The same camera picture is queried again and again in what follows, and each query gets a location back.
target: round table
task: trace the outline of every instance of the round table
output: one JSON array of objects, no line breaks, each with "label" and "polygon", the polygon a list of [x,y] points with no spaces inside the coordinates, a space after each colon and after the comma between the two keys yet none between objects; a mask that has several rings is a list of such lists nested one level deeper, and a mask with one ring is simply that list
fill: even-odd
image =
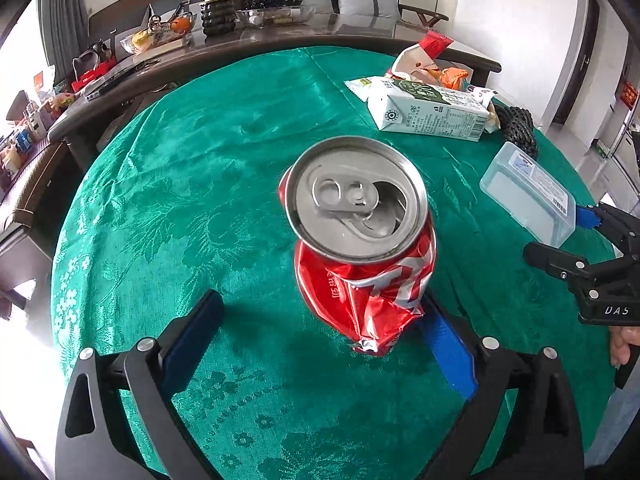
[{"label": "round table", "polygon": [[[428,186],[438,236],[430,286],[441,303],[508,348],[556,348],[588,445],[612,383],[606,328],[577,322],[566,285],[524,263],[531,235],[479,190],[500,134],[475,143],[377,131],[343,81],[391,62],[330,46],[264,54],[176,89],[133,120],[88,171],[60,235],[51,305],[67,376],[85,346],[127,350],[214,288],[225,320],[173,402],[226,479],[413,479],[463,401],[417,331],[384,358],[363,356],[310,313],[276,193],[313,143],[369,136],[407,155]],[[577,203],[591,203],[561,153],[538,142],[540,164]],[[592,262],[612,256],[589,230],[564,248]],[[124,401],[143,455],[161,469]],[[482,465],[501,436],[494,431]]]}]

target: blue gripper pad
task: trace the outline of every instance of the blue gripper pad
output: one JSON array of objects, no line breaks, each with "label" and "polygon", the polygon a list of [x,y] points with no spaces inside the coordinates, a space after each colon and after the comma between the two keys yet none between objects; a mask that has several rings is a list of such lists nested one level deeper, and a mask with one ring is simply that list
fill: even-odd
[{"label": "blue gripper pad", "polygon": [[585,229],[593,229],[602,224],[602,219],[596,215],[593,209],[578,205],[575,207],[575,224]]},{"label": "blue gripper pad", "polygon": [[416,320],[422,337],[449,386],[469,400],[478,389],[473,357],[445,317],[432,306],[423,304],[423,307],[424,316]]},{"label": "blue gripper pad", "polygon": [[194,309],[197,312],[162,362],[160,391],[165,399],[187,388],[211,339],[222,325],[225,305],[217,292],[203,297]]}]

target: curtain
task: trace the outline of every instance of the curtain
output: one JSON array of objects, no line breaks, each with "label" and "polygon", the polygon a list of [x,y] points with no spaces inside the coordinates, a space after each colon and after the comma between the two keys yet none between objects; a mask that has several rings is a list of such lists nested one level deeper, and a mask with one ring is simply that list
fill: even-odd
[{"label": "curtain", "polygon": [[55,82],[73,72],[73,58],[88,48],[84,0],[38,0],[40,34],[47,62],[56,66]]}]

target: hand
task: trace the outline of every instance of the hand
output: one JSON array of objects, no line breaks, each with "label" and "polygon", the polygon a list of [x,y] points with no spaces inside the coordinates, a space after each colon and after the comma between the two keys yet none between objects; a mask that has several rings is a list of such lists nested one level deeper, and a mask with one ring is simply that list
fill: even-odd
[{"label": "hand", "polygon": [[610,326],[609,331],[611,365],[626,365],[631,357],[629,345],[640,346],[640,327]]}]

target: floor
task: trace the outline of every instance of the floor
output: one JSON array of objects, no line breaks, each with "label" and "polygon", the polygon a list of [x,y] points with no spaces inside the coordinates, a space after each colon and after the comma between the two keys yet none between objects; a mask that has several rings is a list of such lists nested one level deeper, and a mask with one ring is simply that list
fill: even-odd
[{"label": "floor", "polygon": [[[545,135],[564,153],[589,187],[595,200],[613,202],[619,208],[640,213],[638,194],[620,168],[583,145],[567,129],[553,124]],[[37,453],[32,457],[53,478],[55,438],[64,397],[64,379],[58,368],[53,346],[50,319],[50,276],[25,284],[21,292],[30,299],[25,312],[14,309],[10,322],[0,320],[0,409],[14,433],[30,439]]]},{"label": "floor", "polygon": [[561,124],[553,123],[543,133],[580,174],[595,201],[608,195],[617,208],[640,214],[638,192],[615,158],[603,159]]}]

